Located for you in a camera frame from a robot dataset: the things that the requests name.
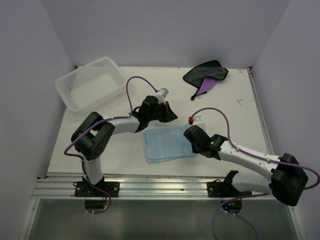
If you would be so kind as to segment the light blue towel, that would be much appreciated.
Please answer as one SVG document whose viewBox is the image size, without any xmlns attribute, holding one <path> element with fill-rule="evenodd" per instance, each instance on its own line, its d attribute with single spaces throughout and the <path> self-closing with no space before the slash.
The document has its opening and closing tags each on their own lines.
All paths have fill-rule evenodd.
<svg viewBox="0 0 320 240">
<path fill-rule="evenodd" d="M 192 145 L 184 137 L 188 125 L 147 130 L 143 134 L 145 159 L 157 164 L 194 155 Z"/>
</svg>

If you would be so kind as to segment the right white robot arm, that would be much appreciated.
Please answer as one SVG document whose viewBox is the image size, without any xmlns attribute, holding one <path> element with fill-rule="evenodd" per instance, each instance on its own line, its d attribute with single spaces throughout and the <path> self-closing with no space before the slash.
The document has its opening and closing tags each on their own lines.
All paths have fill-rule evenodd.
<svg viewBox="0 0 320 240">
<path fill-rule="evenodd" d="M 206 158 L 226 161 L 249 170 L 247 173 L 231 170 L 223 182 L 212 188 L 222 197 L 242 197 L 251 193 L 273 195 L 288 206 L 296 206 L 309 180 L 296 158 L 263 154 L 232 144 L 222 135 L 207 133 L 197 125 L 191 125 L 184 133 L 192 149 Z"/>
</svg>

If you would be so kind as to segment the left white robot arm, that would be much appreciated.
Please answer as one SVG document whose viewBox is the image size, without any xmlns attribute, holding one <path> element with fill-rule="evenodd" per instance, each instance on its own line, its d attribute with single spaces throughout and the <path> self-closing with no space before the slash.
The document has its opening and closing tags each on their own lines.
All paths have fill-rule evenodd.
<svg viewBox="0 0 320 240">
<path fill-rule="evenodd" d="M 96 197 L 104 190 L 100 156 L 113 135 L 139 133 L 149 122 L 169 123 L 177 118 L 168 101 L 151 95 L 140 106 L 131 108 L 128 116 L 104 118 L 98 112 L 91 112 L 71 136 L 71 144 L 64 154 L 80 158 L 86 190 Z"/>
</svg>

